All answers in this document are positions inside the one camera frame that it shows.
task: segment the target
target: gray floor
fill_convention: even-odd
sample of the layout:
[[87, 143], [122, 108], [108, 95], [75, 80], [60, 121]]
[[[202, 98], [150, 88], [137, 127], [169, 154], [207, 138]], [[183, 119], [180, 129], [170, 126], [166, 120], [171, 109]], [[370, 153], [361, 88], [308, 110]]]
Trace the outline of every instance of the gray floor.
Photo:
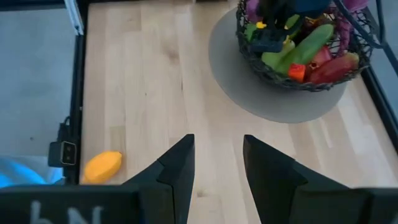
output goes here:
[[69, 114], [74, 41], [66, 9], [0, 12], [0, 182], [7, 156], [47, 166]]
[[[398, 1], [382, 0], [382, 4], [384, 23], [386, 25], [386, 39], [392, 51], [398, 57], [398, 42], [396, 41], [398, 36]], [[370, 0], [369, 9], [377, 20], [375, 0]], [[373, 51], [371, 65], [376, 72], [379, 83], [383, 86], [393, 113], [398, 117], [398, 74], [394, 71], [383, 50], [376, 49]]]

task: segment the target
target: black cable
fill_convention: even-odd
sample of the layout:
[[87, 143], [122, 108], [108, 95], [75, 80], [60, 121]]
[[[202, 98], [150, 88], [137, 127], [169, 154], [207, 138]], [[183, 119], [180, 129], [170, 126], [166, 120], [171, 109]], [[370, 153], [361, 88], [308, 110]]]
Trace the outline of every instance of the black cable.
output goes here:
[[377, 18], [379, 19], [379, 35], [378, 39], [380, 44], [376, 43], [373, 39], [372, 35], [369, 35], [366, 30], [364, 30], [361, 25], [352, 17], [351, 12], [346, 8], [346, 6], [341, 2], [341, 0], [333, 0], [336, 4], [337, 8], [344, 15], [344, 17], [351, 23], [351, 25], [361, 34], [362, 38], [366, 40], [366, 42], [374, 48], [382, 49], [386, 44], [386, 27], [384, 25], [384, 16], [382, 11], [381, 0], [376, 0], [377, 6]]

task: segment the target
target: metal frame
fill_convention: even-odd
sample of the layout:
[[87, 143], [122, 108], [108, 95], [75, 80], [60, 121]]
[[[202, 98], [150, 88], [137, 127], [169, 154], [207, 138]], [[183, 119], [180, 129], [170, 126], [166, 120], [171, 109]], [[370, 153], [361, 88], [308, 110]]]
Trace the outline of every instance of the metal frame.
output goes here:
[[[81, 19], [84, 25], [84, 34], [87, 34], [88, 24], [88, 6], [94, 2], [115, 2], [118, 0], [78, 0], [78, 7], [81, 14]], [[20, 0], [16, 1], [15, 5], [1, 4], [0, 11], [10, 9], [36, 9], [37, 7], [44, 8], [58, 8], [60, 2], [63, 0]], [[373, 27], [378, 30], [377, 24], [372, 20]], [[389, 45], [384, 49], [390, 63], [394, 67], [396, 73], [398, 73], [398, 61]], [[83, 110], [83, 91], [84, 91], [84, 77], [85, 77], [85, 55], [86, 55], [86, 35], [77, 35], [75, 40], [75, 59], [73, 65], [73, 83], [72, 83], [72, 97], [70, 103], [70, 130], [71, 137], [75, 140], [76, 144], [76, 165], [65, 167], [64, 176], [67, 178], [68, 184], [78, 184], [80, 178], [80, 159], [81, 159], [81, 124], [82, 124], [82, 110]], [[379, 115], [384, 123], [387, 133], [398, 153], [398, 122], [395, 117], [390, 102], [386, 98], [383, 92], [383, 87], [377, 80], [377, 76], [372, 68], [364, 70], [362, 73], [365, 85], [373, 99], [373, 102], [379, 112]]]

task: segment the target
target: purple vegetable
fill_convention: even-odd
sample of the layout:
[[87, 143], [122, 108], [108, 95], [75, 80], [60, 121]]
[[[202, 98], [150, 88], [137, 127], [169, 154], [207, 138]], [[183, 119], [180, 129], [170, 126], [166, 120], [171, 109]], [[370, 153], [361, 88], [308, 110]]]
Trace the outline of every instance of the purple vegetable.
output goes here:
[[246, 3], [246, 14], [248, 15], [249, 22], [259, 22], [262, 21], [262, 18], [257, 16], [257, 6], [259, 4], [259, 0], [248, 0]]
[[350, 12], [364, 9], [369, 0], [344, 0], [343, 3]]
[[[368, 2], [369, 0], [344, 0], [343, 4], [352, 15], [352, 12], [364, 9], [368, 5]], [[338, 12], [338, 22], [336, 23], [336, 29], [338, 30], [341, 38], [340, 48], [338, 49], [337, 56], [342, 56], [348, 47], [349, 34], [353, 28], [340, 12]]]

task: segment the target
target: gray carpet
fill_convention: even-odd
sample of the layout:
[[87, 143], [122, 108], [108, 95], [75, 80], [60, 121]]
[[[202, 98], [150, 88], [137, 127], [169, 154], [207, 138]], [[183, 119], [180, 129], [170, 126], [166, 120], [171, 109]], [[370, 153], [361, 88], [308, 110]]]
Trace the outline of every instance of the gray carpet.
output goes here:
[[66, 9], [0, 12], [0, 155], [47, 155], [69, 114], [74, 41]]

